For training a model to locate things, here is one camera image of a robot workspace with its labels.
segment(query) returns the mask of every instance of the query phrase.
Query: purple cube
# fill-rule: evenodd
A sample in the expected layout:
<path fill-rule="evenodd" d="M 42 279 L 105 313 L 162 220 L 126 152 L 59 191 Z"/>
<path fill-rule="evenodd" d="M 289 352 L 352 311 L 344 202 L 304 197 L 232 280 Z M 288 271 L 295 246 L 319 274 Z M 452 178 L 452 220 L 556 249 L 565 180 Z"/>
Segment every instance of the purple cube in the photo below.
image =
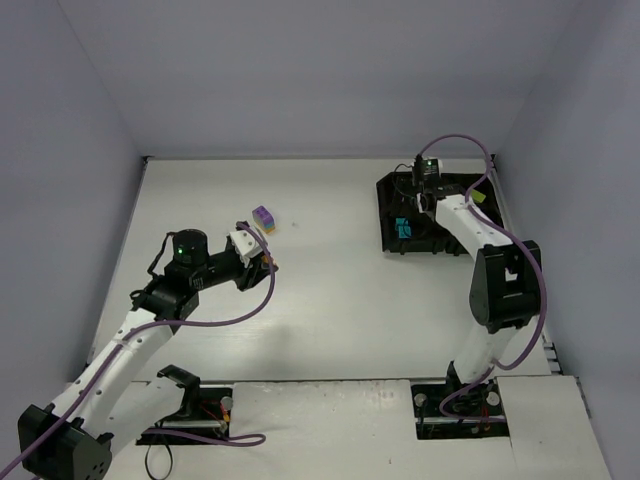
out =
<path fill-rule="evenodd" d="M 273 216 L 269 213 L 269 210 L 260 205 L 253 212 L 253 220 L 256 224 L 265 232 L 272 232 L 275 228 L 275 222 Z"/>

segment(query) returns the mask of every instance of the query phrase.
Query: screw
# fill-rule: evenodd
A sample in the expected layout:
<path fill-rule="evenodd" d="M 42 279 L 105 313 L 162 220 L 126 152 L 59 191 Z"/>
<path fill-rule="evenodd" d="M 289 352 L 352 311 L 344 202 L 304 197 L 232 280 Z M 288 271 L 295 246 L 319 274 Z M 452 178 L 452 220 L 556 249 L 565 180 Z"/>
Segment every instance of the screw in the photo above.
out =
<path fill-rule="evenodd" d="M 487 394 L 487 403 L 492 407 L 497 407 L 498 405 L 500 405 L 500 395 L 498 395 L 496 392 L 489 392 Z"/>
<path fill-rule="evenodd" d="M 413 403 L 416 404 L 416 407 L 420 408 L 427 403 L 427 396 L 424 393 L 418 393 L 413 397 Z"/>

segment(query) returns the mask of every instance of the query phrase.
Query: black cable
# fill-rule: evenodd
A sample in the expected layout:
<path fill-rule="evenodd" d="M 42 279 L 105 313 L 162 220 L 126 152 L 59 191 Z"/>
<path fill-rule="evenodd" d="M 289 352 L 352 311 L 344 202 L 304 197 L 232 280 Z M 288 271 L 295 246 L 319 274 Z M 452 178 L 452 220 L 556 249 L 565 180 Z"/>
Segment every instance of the black cable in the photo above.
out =
<path fill-rule="evenodd" d="M 162 428 L 163 424 L 164 424 L 164 422 L 156 423 L 156 428 Z M 155 443 L 155 441 L 158 439 L 158 437 L 162 437 L 162 443 L 164 444 L 164 447 L 167 449 L 167 452 L 169 453 L 169 460 L 170 460 L 169 471 L 162 478 L 154 477 L 153 474 L 151 473 L 151 470 L 149 469 L 149 452 L 151 452 L 151 447 L 153 446 L 152 444 Z M 149 478 L 151 480 L 167 480 L 167 478 L 169 478 L 169 475 L 171 475 L 171 472 L 173 471 L 173 453 L 171 452 L 171 447 L 169 446 L 169 441 L 167 440 L 167 438 L 164 435 L 155 435 L 153 437 L 153 439 L 151 440 L 151 444 L 149 444 L 149 448 L 147 448 L 147 453 L 144 456 L 144 469 L 147 471 L 147 475 L 149 476 Z"/>
<path fill-rule="evenodd" d="M 151 262 L 151 265 L 149 265 L 149 268 L 147 268 L 147 273 L 151 275 L 154 279 L 158 278 L 158 274 L 155 273 L 154 270 L 156 268 L 156 265 L 158 265 L 158 262 L 160 261 L 162 254 L 164 254 L 165 248 L 167 248 L 167 241 L 169 241 L 169 238 L 173 237 L 175 234 L 176 232 L 167 232 L 167 234 L 164 237 L 164 240 L 162 241 L 162 247 L 160 247 L 160 252 L 158 252 L 158 255 L 156 255 L 156 258 L 153 259 L 153 262 Z"/>
<path fill-rule="evenodd" d="M 420 405 L 420 439 L 424 439 L 424 410 L 427 406 L 426 400 Z"/>
<path fill-rule="evenodd" d="M 405 168 L 411 169 L 411 167 L 409 165 L 407 165 L 406 163 L 399 163 L 396 166 L 396 168 L 393 169 L 393 173 L 394 174 L 398 173 L 398 169 L 400 167 L 405 167 Z M 400 188 L 398 188 L 398 180 L 397 180 L 397 177 L 395 175 L 393 177 L 391 177 L 391 182 L 393 183 L 393 188 L 396 190 L 396 192 L 398 192 L 403 197 L 408 197 L 408 198 L 413 198 L 414 197 L 414 195 L 407 195 L 402 190 L 400 190 Z"/>

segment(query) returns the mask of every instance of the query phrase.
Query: cable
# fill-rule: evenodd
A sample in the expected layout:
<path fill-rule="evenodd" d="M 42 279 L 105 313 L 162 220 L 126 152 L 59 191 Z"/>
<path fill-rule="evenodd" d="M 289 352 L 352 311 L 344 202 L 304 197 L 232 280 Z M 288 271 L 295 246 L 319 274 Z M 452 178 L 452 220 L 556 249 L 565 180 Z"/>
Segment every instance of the cable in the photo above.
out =
<path fill-rule="evenodd" d="M 420 405 L 420 439 L 424 439 L 424 414 L 427 406 L 426 400 Z"/>
<path fill-rule="evenodd" d="M 240 435 L 239 437 L 229 437 L 227 440 L 218 440 L 216 438 L 201 437 L 193 433 L 181 432 L 180 430 L 171 430 L 170 428 L 150 428 L 145 431 L 147 434 L 156 435 L 173 435 L 174 437 L 186 438 L 187 440 L 193 440 L 196 442 L 206 443 L 208 445 L 220 445 L 222 447 L 257 447 L 262 445 L 266 440 L 266 435 L 262 433 L 253 433 L 251 435 Z M 240 442 L 240 440 L 248 440 L 250 438 L 257 438 L 253 442 Z"/>
<path fill-rule="evenodd" d="M 411 167 L 409 165 L 407 165 L 406 163 L 399 163 L 396 168 L 393 169 L 393 173 L 398 173 L 398 169 L 400 167 L 405 167 L 405 168 L 409 168 L 411 169 Z M 398 192 L 400 195 L 402 195 L 403 197 L 407 197 L 407 198 L 414 198 L 413 195 L 408 195 L 406 193 L 404 193 L 402 190 L 400 190 L 400 188 L 398 188 L 398 179 L 395 177 L 395 175 L 393 177 L 391 177 L 391 182 L 393 183 L 393 188 L 396 190 L 396 192 Z"/>
<path fill-rule="evenodd" d="M 164 237 L 164 240 L 162 241 L 162 247 L 160 247 L 160 251 L 158 252 L 158 254 L 155 256 L 155 258 L 153 259 L 153 261 L 151 262 L 151 265 L 149 265 L 149 268 L 147 268 L 147 273 L 149 275 L 151 275 L 151 277 L 153 279 L 158 278 L 158 274 L 154 272 L 156 265 L 158 265 L 158 262 L 160 261 L 160 259 L 162 258 L 162 255 L 164 254 L 164 250 L 165 248 L 167 248 L 167 242 L 169 241 L 169 239 L 171 237 L 173 237 L 176 234 L 176 232 L 167 232 L 167 234 Z"/>
<path fill-rule="evenodd" d="M 420 153 L 418 155 L 423 155 L 424 152 L 426 152 L 433 145 L 435 145 L 436 143 L 440 142 L 441 140 L 445 140 L 445 139 L 448 139 L 448 138 L 462 138 L 462 139 L 465 139 L 465 140 L 469 140 L 469 141 L 475 143 L 482 150 L 482 153 L 484 154 L 485 171 L 482 174 L 482 176 L 478 180 L 476 180 L 467 189 L 467 191 L 465 192 L 465 194 L 464 194 L 465 202 L 468 205 L 469 211 L 471 212 L 471 214 L 479 222 L 482 222 L 485 225 L 487 225 L 488 227 L 490 227 L 490 228 L 502 233 L 503 235 L 505 235 L 507 238 L 509 238 L 509 240 L 511 240 L 513 242 L 514 245 L 516 245 L 522 251 L 522 253 L 524 254 L 524 256 L 527 259 L 527 261 L 531 264 L 533 272 L 535 273 L 536 279 L 538 281 L 538 286 L 539 286 L 539 289 L 540 289 L 540 315 L 539 315 L 539 318 L 538 318 L 538 324 L 536 325 L 536 329 L 534 330 L 533 335 L 531 336 L 531 339 L 529 340 L 529 343 L 524 348 L 522 353 L 510 365 L 503 365 L 502 363 L 500 363 L 500 361 L 498 359 L 493 359 L 493 363 L 495 365 L 497 365 L 500 369 L 502 369 L 502 370 L 513 370 L 514 368 L 518 367 L 524 361 L 525 358 L 527 358 L 529 356 L 529 354 L 531 353 L 531 351 L 535 347 L 536 343 L 538 342 L 538 339 L 540 338 L 540 335 L 542 334 L 542 329 L 544 327 L 544 323 L 545 323 L 545 320 L 547 318 L 547 287 L 546 287 L 546 283 L 544 281 L 544 276 L 542 274 L 542 269 L 540 268 L 540 265 L 538 265 L 538 262 L 533 257 L 533 255 L 531 254 L 529 249 L 526 247 L 526 245 L 524 243 L 522 243 L 522 241 L 520 241 L 520 239 L 518 239 L 514 234 L 512 234 L 508 230 L 500 227 L 499 225 L 496 225 L 491 220 L 486 219 L 473 206 L 474 203 L 471 201 L 471 192 L 475 188 L 477 188 L 478 185 L 480 185 L 487 178 L 489 178 L 489 173 L 491 173 L 491 163 L 492 163 L 491 162 L 491 154 L 489 153 L 489 150 L 487 150 L 487 147 L 485 147 L 484 144 L 482 142 L 480 142 L 478 139 L 476 139 L 476 138 L 474 138 L 474 137 L 472 137 L 470 135 L 465 135 L 465 134 L 462 134 L 462 133 L 452 133 L 452 134 L 448 134 L 448 135 L 442 135 L 440 137 L 437 137 L 437 138 L 431 140 L 429 143 L 427 143 L 424 146 L 424 148 L 422 150 L 420 150 Z M 486 420 L 486 421 L 505 422 L 506 419 L 500 419 L 500 418 L 495 418 L 495 417 L 480 417 L 480 419 L 478 417 L 461 417 L 459 415 L 454 415 L 454 414 L 451 414 L 451 413 L 447 412 L 445 410 L 445 408 L 444 408 L 454 398 L 457 398 L 457 397 L 460 397 L 462 395 L 465 395 L 467 392 L 469 392 L 473 388 L 475 388 L 478 385 L 480 385 L 481 383 L 483 383 L 487 378 L 489 378 L 489 375 L 491 375 L 492 371 L 493 371 L 493 367 L 490 367 L 477 380 L 475 380 L 474 382 L 470 383 L 466 387 L 461 388 L 457 392 L 452 393 L 447 398 L 442 400 L 442 402 L 440 403 L 440 412 L 443 415 L 445 415 L 447 417 L 451 417 L 451 418 L 459 418 L 459 419 L 464 419 L 464 420 L 476 420 L 476 421 L 480 420 L 480 419 L 483 419 L 483 420 Z"/>
<path fill-rule="evenodd" d="M 196 322 L 196 321 L 182 321 L 182 320 L 165 320 L 165 321 L 162 321 L 162 322 L 147 323 L 147 324 L 141 325 L 138 328 L 135 328 L 132 331 L 130 331 L 127 335 L 125 335 L 122 338 L 122 343 L 116 345 L 113 348 L 113 350 L 111 351 L 111 353 L 109 353 L 109 355 L 107 355 L 107 358 L 105 358 L 105 360 L 102 363 L 102 365 L 100 365 L 100 367 L 98 367 L 98 369 L 96 370 L 96 373 L 93 375 L 91 380 L 89 380 L 89 383 L 87 383 L 87 386 L 84 388 L 82 393 L 80 395 L 78 395 L 78 398 L 76 399 L 76 401 L 73 402 L 73 404 L 69 407 L 69 409 L 66 412 L 64 412 L 62 414 L 62 416 L 53 425 L 51 425 L 42 435 L 40 435 L 31 445 L 29 445 L 22 453 L 20 453 L 20 455 L 18 455 L 16 458 L 14 458 L 9 463 L 9 465 L 7 465 L 0 472 L 0 480 L 4 480 L 7 477 L 7 475 L 9 475 L 9 473 L 11 473 L 11 471 L 14 468 L 16 468 L 18 465 L 20 465 L 20 463 L 22 463 L 22 461 L 25 458 L 29 457 L 29 455 L 31 455 L 38 447 L 40 447 L 40 445 L 42 445 L 51 435 L 53 435 L 53 433 L 58 428 L 60 428 L 68 420 L 68 418 L 71 416 L 71 414 L 82 404 L 84 399 L 87 398 L 87 396 L 89 395 L 89 393 L 91 392 L 91 390 L 93 389 L 95 384 L 98 382 L 100 377 L 102 377 L 102 375 L 107 370 L 107 368 L 109 368 L 109 365 L 111 365 L 111 363 L 118 356 L 118 353 L 120 353 L 120 350 L 122 350 L 122 348 L 123 348 L 123 344 L 128 342 L 128 341 L 130 341 L 138 333 L 140 333 L 140 332 L 142 332 L 144 330 L 148 330 L 149 328 L 162 327 L 162 326 L 167 326 L 167 325 L 169 325 L 169 326 L 177 326 L 177 327 L 182 327 L 182 326 L 187 326 L 187 327 L 225 327 L 225 326 L 228 326 L 228 325 L 235 325 L 236 323 L 244 322 L 245 320 L 248 320 L 248 319 L 254 317 L 260 311 L 262 311 L 264 309 L 264 307 L 267 306 L 267 304 L 271 300 L 271 297 L 273 296 L 273 291 L 275 289 L 275 284 L 276 284 L 276 272 L 275 272 L 275 267 L 274 267 L 274 263 L 273 263 L 273 258 L 271 257 L 271 253 L 269 252 L 269 250 L 267 248 L 267 244 L 265 242 L 263 242 L 262 239 L 250 227 L 248 227 L 247 225 L 245 225 L 242 222 L 237 222 L 236 223 L 236 227 L 238 227 L 238 228 L 240 228 L 242 230 L 245 230 L 247 233 L 249 233 L 256 240 L 258 245 L 260 245 L 260 248 L 262 248 L 262 251 L 264 252 L 265 256 L 267 257 L 267 262 L 269 264 L 269 276 L 270 276 L 271 282 L 269 284 L 269 290 L 267 291 L 267 295 L 265 296 L 265 298 L 262 301 L 262 303 L 260 305 L 258 305 L 255 309 L 253 309 L 251 312 L 249 312 L 249 313 L 247 313 L 245 315 L 242 315 L 242 316 L 240 316 L 238 318 L 231 319 L 231 320 L 225 320 L 225 321 L 221 321 L 221 322 Z"/>
<path fill-rule="evenodd" d="M 156 424 L 157 427 L 162 428 L 162 425 L 164 423 L 158 422 Z M 156 435 L 153 439 L 153 441 L 155 441 L 160 435 Z M 144 469 L 147 471 L 147 475 L 149 476 L 149 478 L 151 480 L 167 480 L 167 478 L 169 478 L 169 476 L 171 475 L 171 472 L 173 471 L 173 452 L 171 452 L 171 447 L 169 446 L 169 442 L 167 441 L 166 438 L 164 438 L 164 436 L 162 436 L 162 443 L 164 445 L 164 447 L 167 449 L 167 452 L 169 453 L 169 471 L 167 472 L 167 474 L 162 477 L 162 478 L 158 478 L 155 477 L 152 473 L 151 473 L 151 469 L 149 468 L 149 452 L 151 452 L 151 447 L 152 445 L 149 445 L 149 448 L 147 448 L 147 453 L 144 456 Z"/>
<path fill-rule="evenodd" d="M 469 141 L 475 143 L 478 147 L 480 147 L 480 149 L 482 150 L 482 153 L 484 153 L 484 160 L 485 160 L 485 165 L 486 165 L 485 171 L 482 174 L 482 176 L 478 180 L 476 180 L 467 189 L 466 193 L 464 194 L 465 202 L 469 206 L 469 211 L 471 212 L 471 214 L 478 221 L 484 223 L 488 227 L 493 228 L 494 230 L 500 232 L 501 234 L 503 234 L 504 236 L 509 238 L 509 240 L 511 240 L 513 242 L 513 244 L 516 245 L 522 251 L 522 253 L 524 254 L 525 258 L 531 264 L 531 268 L 533 269 L 533 272 L 536 275 L 536 279 L 538 280 L 538 286 L 539 286 L 539 289 L 540 289 L 540 314 L 539 314 L 539 318 L 538 318 L 538 324 L 536 325 L 536 329 L 534 330 L 533 335 L 531 336 L 531 339 L 529 340 L 529 343 L 524 348 L 522 353 L 518 356 L 518 358 L 516 358 L 509 365 L 503 365 L 502 363 L 500 363 L 500 361 L 498 359 L 494 359 L 493 360 L 493 363 L 495 365 L 497 365 L 501 370 L 513 370 L 514 368 L 517 368 L 524 361 L 524 359 L 529 356 L 531 351 L 536 346 L 536 343 L 538 342 L 538 339 L 540 338 L 540 335 L 542 334 L 542 329 L 544 328 L 544 323 L 545 323 L 546 318 L 547 318 L 547 286 L 546 286 L 546 283 L 544 281 L 544 276 L 542 274 L 542 269 L 540 268 L 540 265 L 538 265 L 538 262 L 533 257 L 533 255 L 531 254 L 529 249 L 526 247 L 526 245 L 524 243 L 522 243 L 522 241 L 520 239 L 518 239 L 513 233 L 509 232 L 508 230 L 502 228 L 499 225 L 496 225 L 491 220 L 485 218 L 473 206 L 474 203 L 471 201 L 471 192 L 476 187 L 478 187 L 478 185 L 480 185 L 487 178 L 489 178 L 489 173 L 491 173 L 491 154 L 489 153 L 489 150 L 487 150 L 487 147 L 485 147 L 484 144 L 482 142 L 480 142 L 480 140 L 477 140 L 476 138 L 474 138 L 474 137 L 472 137 L 470 135 L 465 135 L 465 134 L 462 134 L 462 133 L 452 133 L 452 134 L 449 134 L 449 135 L 442 135 L 442 136 L 430 141 L 429 143 L 427 143 L 424 146 L 424 148 L 422 150 L 420 150 L 419 155 L 424 154 L 425 151 L 427 151 L 430 147 L 432 147 L 437 142 L 439 142 L 441 140 L 445 140 L 447 138 L 463 138 L 465 140 L 469 140 Z"/>
<path fill-rule="evenodd" d="M 451 413 L 445 410 L 445 407 L 447 406 L 447 404 L 449 404 L 452 400 L 458 397 L 462 397 L 463 395 L 466 395 L 471 390 L 476 388 L 478 385 L 482 384 L 487 378 L 489 378 L 489 375 L 491 375 L 491 372 L 493 372 L 493 367 L 490 367 L 486 372 L 480 375 L 480 377 L 477 380 L 471 382 L 466 387 L 462 387 L 460 390 L 453 392 L 448 397 L 445 397 L 440 402 L 440 406 L 438 407 L 440 409 L 440 413 L 442 413 L 442 415 L 444 415 L 445 417 L 456 418 L 458 420 L 472 420 L 475 422 L 501 422 L 501 423 L 506 422 L 507 420 L 505 418 L 500 418 L 500 417 L 467 417 L 464 415 L 457 415 L 455 413 Z"/>

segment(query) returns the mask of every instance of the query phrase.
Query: black mount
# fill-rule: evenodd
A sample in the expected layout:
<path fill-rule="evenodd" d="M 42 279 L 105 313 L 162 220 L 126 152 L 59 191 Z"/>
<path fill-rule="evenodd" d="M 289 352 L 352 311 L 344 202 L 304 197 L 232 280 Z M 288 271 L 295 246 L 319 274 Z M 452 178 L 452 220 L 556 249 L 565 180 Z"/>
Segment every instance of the black mount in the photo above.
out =
<path fill-rule="evenodd" d="M 18 420 L 20 450 L 27 449 L 60 417 L 51 413 L 54 405 L 45 410 L 29 406 Z M 97 439 L 82 430 L 83 420 L 65 422 L 39 448 L 29 455 L 22 466 L 45 480 L 100 480 L 111 465 L 111 439 L 106 433 Z"/>
<path fill-rule="evenodd" d="M 523 242 L 541 265 L 540 247 Z M 507 272 L 515 275 L 507 280 Z M 486 245 L 478 250 L 469 305 L 476 321 L 489 333 L 522 328 L 540 312 L 540 286 L 533 267 L 516 245 Z"/>

